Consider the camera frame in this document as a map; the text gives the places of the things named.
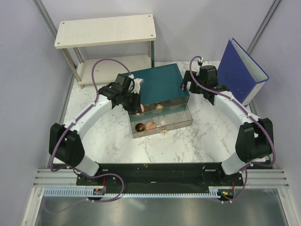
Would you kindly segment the pink round compact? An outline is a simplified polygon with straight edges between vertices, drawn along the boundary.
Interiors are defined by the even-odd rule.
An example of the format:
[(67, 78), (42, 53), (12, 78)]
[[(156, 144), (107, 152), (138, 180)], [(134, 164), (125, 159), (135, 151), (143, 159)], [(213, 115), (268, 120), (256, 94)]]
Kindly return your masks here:
[(156, 127), (157, 127), (156, 124), (154, 122), (151, 122), (151, 121), (145, 124), (145, 129), (146, 130), (155, 129)]
[(140, 104), (140, 112), (137, 112), (136, 115), (141, 115), (144, 112), (144, 106)]

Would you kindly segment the gold round jar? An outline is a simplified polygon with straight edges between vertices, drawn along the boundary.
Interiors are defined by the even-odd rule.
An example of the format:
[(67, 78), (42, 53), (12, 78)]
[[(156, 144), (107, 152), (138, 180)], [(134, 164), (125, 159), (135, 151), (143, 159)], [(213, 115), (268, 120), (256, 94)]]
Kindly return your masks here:
[(137, 132), (143, 132), (146, 130), (146, 126), (143, 123), (138, 123), (135, 125), (135, 130)]

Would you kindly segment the teal drawer organizer box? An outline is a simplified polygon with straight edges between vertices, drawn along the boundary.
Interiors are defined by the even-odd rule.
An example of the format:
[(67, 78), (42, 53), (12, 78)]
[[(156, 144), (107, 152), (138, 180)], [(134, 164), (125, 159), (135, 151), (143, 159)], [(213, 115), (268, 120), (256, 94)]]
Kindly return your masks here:
[(180, 93), (180, 85), (183, 77), (176, 63), (133, 71), (132, 74), (135, 78), (144, 80), (141, 85), (141, 94), (143, 92), (159, 94), (165, 93)]

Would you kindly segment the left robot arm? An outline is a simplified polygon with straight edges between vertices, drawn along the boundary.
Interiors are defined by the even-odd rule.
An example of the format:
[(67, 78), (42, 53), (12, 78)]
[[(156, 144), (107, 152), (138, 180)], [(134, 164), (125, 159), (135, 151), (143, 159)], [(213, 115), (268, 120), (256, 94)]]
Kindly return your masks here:
[(141, 85), (143, 79), (118, 74), (115, 81), (96, 89), (96, 97), (77, 116), (65, 124), (55, 123), (50, 128), (49, 154), (66, 165), (87, 175), (93, 185), (103, 181), (99, 164), (85, 154), (82, 139), (91, 127), (114, 107), (121, 105), (132, 113), (142, 113)]

